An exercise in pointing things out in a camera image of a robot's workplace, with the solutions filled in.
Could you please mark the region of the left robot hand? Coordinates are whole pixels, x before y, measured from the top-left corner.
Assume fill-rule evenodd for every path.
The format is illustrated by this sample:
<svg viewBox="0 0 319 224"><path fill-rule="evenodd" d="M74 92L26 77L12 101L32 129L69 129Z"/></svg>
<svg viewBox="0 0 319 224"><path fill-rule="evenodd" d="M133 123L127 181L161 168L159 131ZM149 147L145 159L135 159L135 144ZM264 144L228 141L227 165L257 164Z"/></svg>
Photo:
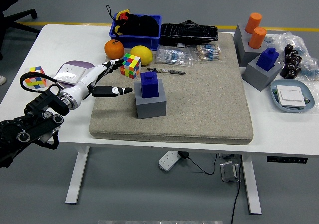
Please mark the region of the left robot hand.
<svg viewBox="0 0 319 224"><path fill-rule="evenodd" d="M75 86L64 89L60 99L71 109L78 108L82 100L89 95L94 97L116 97L132 92L130 87L97 86L97 82L105 75L122 66L123 59L110 60L102 63L87 73Z"/></svg>

